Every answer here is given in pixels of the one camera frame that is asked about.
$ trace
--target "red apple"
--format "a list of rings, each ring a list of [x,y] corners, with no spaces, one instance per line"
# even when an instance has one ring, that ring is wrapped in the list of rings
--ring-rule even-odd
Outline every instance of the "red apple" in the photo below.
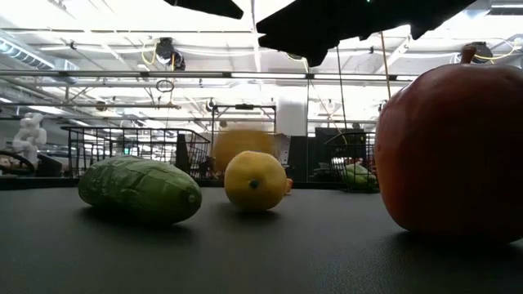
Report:
[[[522,111],[523,70],[507,65],[444,65],[395,94],[375,144],[394,221],[443,238],[522,238]]]

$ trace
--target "apple stem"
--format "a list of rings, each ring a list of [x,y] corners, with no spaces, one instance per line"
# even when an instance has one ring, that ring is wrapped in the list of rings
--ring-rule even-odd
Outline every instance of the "apple stem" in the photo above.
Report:
[[[461,63],[470,64],[476,55],[476,47],[474,45],[465,45],[461,50]]]

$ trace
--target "blurry yellow fruit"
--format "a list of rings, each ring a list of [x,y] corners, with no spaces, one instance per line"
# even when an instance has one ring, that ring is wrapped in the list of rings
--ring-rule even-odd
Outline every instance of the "blurry yellow fruit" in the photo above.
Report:
[[[291,193],[291,189],[293,188],[294,181],[293,179],[287,179],[287,188],[285,190],[286,194]]]
[[[278,160],[260,152],[245,151],[226,169],[229,200],[248,212],[261,212],[278,205],[287,189],[287,175]]]
[[[264,131],[256,130],[230,130],[221,133],[212,149],[214,171],[225,172],[232,158],[244,151],[275,155],[275,138]]]

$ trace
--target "wire basket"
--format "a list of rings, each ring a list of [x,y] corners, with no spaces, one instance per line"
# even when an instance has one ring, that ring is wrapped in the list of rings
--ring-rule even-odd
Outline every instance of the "wire basket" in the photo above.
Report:
[[[94,163],[134,155],[172,164],[193,178],[212,176],[210,141],[176,128],[62,127],[69,132],[69,176],[81,177]]]
[[[325,142],[330,170],[343,190],[352,193],[378,193],[374,164],[373,132],[347,132]]]

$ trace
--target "lemon stem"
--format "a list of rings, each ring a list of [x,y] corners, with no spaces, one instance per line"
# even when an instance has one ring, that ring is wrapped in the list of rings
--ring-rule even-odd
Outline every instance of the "lemon stem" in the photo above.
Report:
[[[258,183],[257,180],[251,180],[248,184],[251,186],[251,188],[256,189],[260,183]]]

